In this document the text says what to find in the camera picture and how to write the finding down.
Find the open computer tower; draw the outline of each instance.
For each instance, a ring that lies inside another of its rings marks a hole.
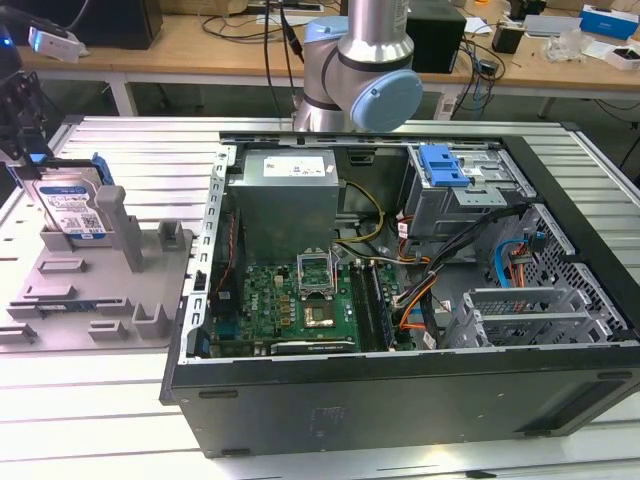
[[[568,435],[640,287],[521,137],[221,134],[168,378],[207,457]]]

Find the motherboard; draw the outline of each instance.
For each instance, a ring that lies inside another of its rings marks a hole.
[[[212,354],[388,350],[393,343],[391,300],[399,291],[394,268],[354,263],[327,268],[319,260],[247,266],[241,314],[217,319]]]

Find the ram slot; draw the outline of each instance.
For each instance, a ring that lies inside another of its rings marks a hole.
[[[363,352],[375,352],[377,351],[375,330],[367,306],[367,293],[362,269],[357,265],[351,265],[349,267],[349,277],[351,278],[351,292],[358,325],[360,350]]]
[[[382,282],[380,281],[380,274],[378,273],[378,267],[375,265],[366,267],[365,275],[367,276],[367,283],[373,285],[367,288],[373,321],[382,329],[384,346],[389,348],[393,343],[393,331],[391,330],[389,310],[387,309],[387,305],[384,301],[384,293],[382,290]]]
[[[364,276],[364,286],[367,293],[367,308],[369,310],[369,323],[373,330],[373,336],[375,339],[376,351],[383,352],[388,350],[391,342],[387,343],[386,335],[384,332],[383,323],[388,322],[386,316],[386,309],[384,306],[384,296],[382,295],[382,288],[374,273],[375,266],[367,265],[362,275]]]

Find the black chassis frame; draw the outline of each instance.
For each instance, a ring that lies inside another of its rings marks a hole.
[[[274,133],[239,134],[251,135]],[[523,138],[492,140],[506,147],[637,338],[640,286]],[[640,347],[197,365],[170,355],[165,393],[169,384],[208,458],[563,436],[640,390]]]

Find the small white device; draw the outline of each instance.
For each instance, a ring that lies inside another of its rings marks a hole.
[[[62,62],[78,63],[78,59],[88,53],[84,44],[71,32],[64,38],[35,27],[29,29],[29,45],[34,52]]]

